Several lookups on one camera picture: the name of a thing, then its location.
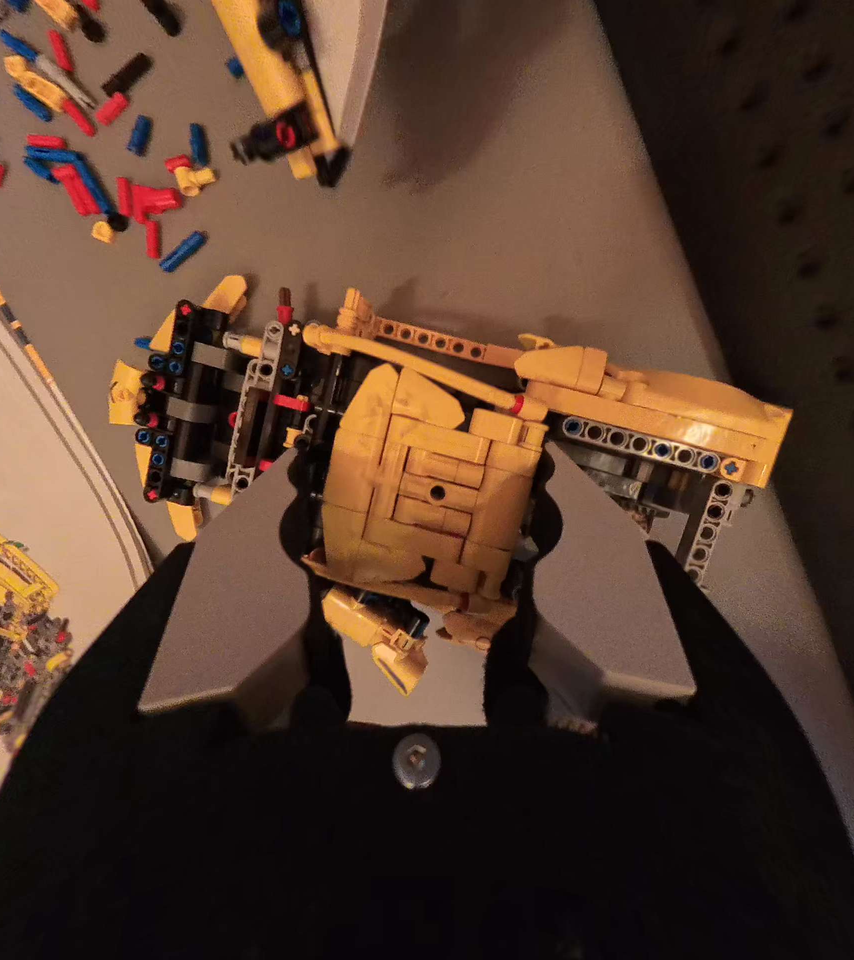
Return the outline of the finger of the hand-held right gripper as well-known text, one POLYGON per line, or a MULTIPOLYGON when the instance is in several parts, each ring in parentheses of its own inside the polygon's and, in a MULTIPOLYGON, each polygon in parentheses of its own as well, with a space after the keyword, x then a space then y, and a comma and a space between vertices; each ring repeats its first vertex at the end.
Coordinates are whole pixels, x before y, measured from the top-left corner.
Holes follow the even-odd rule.
POLYGON ((316 73, 339 144, 353 149, 381 46, 387 1, 305 1, 316 73))

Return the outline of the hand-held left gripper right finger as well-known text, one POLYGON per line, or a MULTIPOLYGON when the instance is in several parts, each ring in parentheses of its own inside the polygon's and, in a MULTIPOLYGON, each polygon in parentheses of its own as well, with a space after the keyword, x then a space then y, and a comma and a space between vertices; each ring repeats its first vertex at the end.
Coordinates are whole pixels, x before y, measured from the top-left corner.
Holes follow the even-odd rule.
POLYGON ((488 724, 597 721, 613 704, 687 706, 697 682, 649 553, 626 512, 555 441, 534 476, 513 616, 484 668, 488 724))

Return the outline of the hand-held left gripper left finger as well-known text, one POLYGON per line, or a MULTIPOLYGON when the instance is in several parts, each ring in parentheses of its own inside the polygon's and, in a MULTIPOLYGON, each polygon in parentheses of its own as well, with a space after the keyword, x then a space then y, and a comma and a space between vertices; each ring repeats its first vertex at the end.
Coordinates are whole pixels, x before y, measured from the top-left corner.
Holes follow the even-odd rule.
POLYGON ((344 721, 352 691, 343 646, 302 562, 309 458, 284 453, 203 530, 172 603, 138 709, 226 704, 253 727, 288 720, 316 691, 344 721))

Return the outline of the yellow brick side assembly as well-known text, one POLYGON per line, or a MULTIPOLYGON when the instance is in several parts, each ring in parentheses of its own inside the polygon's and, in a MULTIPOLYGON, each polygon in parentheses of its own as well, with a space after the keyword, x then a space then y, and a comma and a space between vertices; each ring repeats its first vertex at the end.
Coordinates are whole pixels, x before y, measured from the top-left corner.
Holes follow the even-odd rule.
POLYGON ((265 115, 231 142, 233 158, 243 165, 286 160, 297 179, 337 187, 350 149, 335 132, 302 2, 212 7, 265 115))

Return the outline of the yellow brick toy car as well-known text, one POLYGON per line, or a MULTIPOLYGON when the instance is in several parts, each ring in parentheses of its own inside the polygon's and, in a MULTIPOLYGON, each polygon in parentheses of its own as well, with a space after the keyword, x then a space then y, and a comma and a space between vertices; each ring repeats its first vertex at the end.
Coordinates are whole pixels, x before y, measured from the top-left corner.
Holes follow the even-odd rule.
POLYGON ((686 523, 675 557, 702 586, 721 528, 768 485, 793 410, 731 384, 617 366, 606 351, 533 334, 520 346, 396 323, 348 289, 334 326, 297 322, 288 288, 262 334, 233 320, 246 283, 182 299, 117 361, 109 421, 134 429, 148 503, 182 540, 201 503, 227 506, 289 450, 309 457, 303 561, 322 608, 403 696, 438 634, 486 654, 531 560, 547 443, 648 536, 686 523))

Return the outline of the grey desk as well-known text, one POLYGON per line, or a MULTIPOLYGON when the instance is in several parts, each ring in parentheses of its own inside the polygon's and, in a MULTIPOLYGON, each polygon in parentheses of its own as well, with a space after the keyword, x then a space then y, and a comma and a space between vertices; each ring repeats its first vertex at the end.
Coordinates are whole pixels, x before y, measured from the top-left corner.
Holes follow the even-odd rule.
MULTIPOLYGON (((227 144, 260 116, 231 78, 251 117, 227 144)), ((725 376, 590 2, 391 2, 337 188, 228 157, 258 267, 241 318, 255 326, 279 286, 324 320, 357 287, 397 320, 507 343, 568 335, 629 366, 725 376)), ((154 562, 178 539, 138 492, 129 432, 107 422, 108 378, 176 300, 225 275, 174 293, 0 285, 154 562)))

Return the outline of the open instruction book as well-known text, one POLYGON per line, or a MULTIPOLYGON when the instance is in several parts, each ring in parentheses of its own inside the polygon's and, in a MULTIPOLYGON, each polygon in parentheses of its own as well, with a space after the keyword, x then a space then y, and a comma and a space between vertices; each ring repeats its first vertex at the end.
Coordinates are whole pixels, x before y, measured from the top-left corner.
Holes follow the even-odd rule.
POLYGON ((54 690, 152 564, 0 291, 0 786, 54 690))

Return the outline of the scattered small coloured brick pins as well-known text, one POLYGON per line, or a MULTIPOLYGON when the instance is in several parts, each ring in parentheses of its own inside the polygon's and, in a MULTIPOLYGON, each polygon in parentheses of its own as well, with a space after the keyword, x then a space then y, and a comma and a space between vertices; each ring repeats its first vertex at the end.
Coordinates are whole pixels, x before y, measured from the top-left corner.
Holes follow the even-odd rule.
POLYGON ((73 2, 78 24, 66 30, 37 2, 0 2, 0 285, 41 291, 113 290, 136 284, 185 292, 224 274, 255 276, 248 246, 250 222, 240 210, 239 176, 230 173, 227 140, 236 121, 249 119, 249 97, 223 64, 225 34, 210 2, 169 2, 180 33, 168 36, 141 2, 100 2, 92 11, 73 2), (18 79, 5 60, 23 53, 1 32, 52 63, 49 33, 63 38, 73 64, 68 79, 93 100, 70 110, 46 106, 47 121, 18 98, 18 79), (108 215, 76 211, 67 189, 50 174, 40 176, 23 158, 31 135, 55 138, 77 152, 97 179, 99 191, 117 210, 116 179, 133 186, 173 189, 175 177, 164 159, 191 152, 189 126, 205 127, 217 181, 196 198, 157 216, 160 254, 170 253, 189 234, 202 232, 206 244, 171 274, 145 252, 144 228, 134 220, 112 242, 97 240, 93 224, 108 215))

